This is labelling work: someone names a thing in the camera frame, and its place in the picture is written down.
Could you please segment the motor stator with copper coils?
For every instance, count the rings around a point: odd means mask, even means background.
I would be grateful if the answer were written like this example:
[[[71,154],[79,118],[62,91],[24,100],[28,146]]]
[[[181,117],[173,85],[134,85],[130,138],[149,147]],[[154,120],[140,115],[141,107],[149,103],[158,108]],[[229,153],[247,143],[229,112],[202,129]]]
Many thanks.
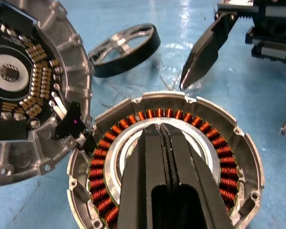
[[[201,97],[144,93],[99,115],[83,149],[73,151],[68,202],[80,229],[117,229],[123,171],[144,128],[181,130],[208,165],[234,229],[246,229],[260,209],[265,176],[252,138],[233,116]]]

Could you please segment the black spoked motor rotor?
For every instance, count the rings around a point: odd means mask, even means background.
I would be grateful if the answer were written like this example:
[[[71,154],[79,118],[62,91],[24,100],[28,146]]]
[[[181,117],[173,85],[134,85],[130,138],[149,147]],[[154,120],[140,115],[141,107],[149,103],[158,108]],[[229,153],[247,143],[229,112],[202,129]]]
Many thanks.
[[[107,78],[122,74],[146,61],[160,44],[157,28],[151,23],[116,32],[89,52],[93,75]]]

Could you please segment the motor cover with circuit board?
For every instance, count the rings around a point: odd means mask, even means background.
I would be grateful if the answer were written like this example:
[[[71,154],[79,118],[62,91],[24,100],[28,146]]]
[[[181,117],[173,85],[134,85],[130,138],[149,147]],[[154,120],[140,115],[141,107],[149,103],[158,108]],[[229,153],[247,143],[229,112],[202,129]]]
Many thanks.
[[[58,0],[0,0],[0,186],[84,144],[92,65]]]

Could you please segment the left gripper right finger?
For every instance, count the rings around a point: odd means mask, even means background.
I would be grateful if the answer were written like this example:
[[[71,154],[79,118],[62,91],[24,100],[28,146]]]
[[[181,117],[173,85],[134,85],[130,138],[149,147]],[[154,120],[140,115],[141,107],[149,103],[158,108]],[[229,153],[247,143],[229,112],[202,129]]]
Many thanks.
[[[160,229],[234,229],[212,171],[181,130],[160,125],[166,187]]]

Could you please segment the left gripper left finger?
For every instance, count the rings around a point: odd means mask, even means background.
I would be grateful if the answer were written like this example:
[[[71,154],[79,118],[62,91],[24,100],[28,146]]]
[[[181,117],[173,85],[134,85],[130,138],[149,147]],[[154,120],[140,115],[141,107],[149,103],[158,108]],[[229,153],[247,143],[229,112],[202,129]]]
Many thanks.
[[[123,171],[117,229],[167,227],[167,158],[164,125],[144,128]]]

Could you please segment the blue plastic table cover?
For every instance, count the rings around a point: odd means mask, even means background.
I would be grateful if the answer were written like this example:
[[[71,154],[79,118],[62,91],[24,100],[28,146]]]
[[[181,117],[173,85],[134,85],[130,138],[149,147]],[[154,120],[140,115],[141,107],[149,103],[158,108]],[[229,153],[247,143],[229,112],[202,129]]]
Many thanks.
[[[124,74],[92,80],[91,115],[145,92],[178,91],[182,67],[195,41],[213,22],[218,0],[60,0],[86,51],[130,26],[153,23],[161,46],[146,62]],[[245,34],[249,19],[237,21],[219,57],[186,90],[224,108],[252,137],[265,173],[261,208],[249,229],[286,229],[286,64],[251,56]],[[0,229],[76,229],[67,199],[68,158],[43,175],[0,187]]]

